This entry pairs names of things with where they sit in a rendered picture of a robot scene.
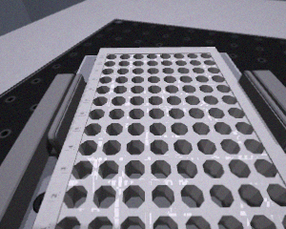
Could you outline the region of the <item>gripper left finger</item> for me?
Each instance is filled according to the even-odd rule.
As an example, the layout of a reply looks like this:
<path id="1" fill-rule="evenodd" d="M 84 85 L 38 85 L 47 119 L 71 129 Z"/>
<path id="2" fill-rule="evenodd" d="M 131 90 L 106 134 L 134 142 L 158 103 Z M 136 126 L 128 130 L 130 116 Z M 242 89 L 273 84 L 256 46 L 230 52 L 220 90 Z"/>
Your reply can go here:
<path id="1" fill-rule="evenodd" d="M 58 74 L 0 166 L 0 229 L 19 229 L 50 156 L 58 159 L 86 88 Z"/>

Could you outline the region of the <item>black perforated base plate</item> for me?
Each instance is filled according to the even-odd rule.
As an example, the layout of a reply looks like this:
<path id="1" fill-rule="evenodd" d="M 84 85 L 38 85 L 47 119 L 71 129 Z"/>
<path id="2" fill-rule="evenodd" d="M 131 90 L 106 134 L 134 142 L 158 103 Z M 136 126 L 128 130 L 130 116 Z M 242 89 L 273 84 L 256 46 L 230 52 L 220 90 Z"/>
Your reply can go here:
<path id="1" fill-rule="evenodd" d="M 100 48 L 216 47 L 241 73 L 269 70 L 286 87 L 286 39 L 114 19 L 0 94 L 0 166 L 59 73 L 77 74 Z"/>

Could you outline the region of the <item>white perforated well plate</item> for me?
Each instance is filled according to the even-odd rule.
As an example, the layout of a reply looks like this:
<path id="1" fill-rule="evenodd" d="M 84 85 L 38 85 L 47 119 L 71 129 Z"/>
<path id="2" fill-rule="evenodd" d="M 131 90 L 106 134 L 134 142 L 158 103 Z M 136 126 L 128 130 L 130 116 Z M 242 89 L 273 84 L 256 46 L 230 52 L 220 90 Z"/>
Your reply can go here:
<path id="1" fill-rule="evenodd" d="M 100 48 L 32 229 L 286 229 L 286 155 L 215 47 Z"/>

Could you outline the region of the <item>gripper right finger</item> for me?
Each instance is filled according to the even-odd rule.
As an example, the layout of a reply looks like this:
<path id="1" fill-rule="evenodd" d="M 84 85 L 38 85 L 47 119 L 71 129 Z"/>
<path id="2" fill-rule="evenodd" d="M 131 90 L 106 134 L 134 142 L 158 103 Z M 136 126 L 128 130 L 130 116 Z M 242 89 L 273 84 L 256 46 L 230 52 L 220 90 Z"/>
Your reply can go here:
<path id="1" fill-rule="evenodd" d="M 244 71 L 238 83 L 286 154 L 286 88 L 270 71 Z"/>

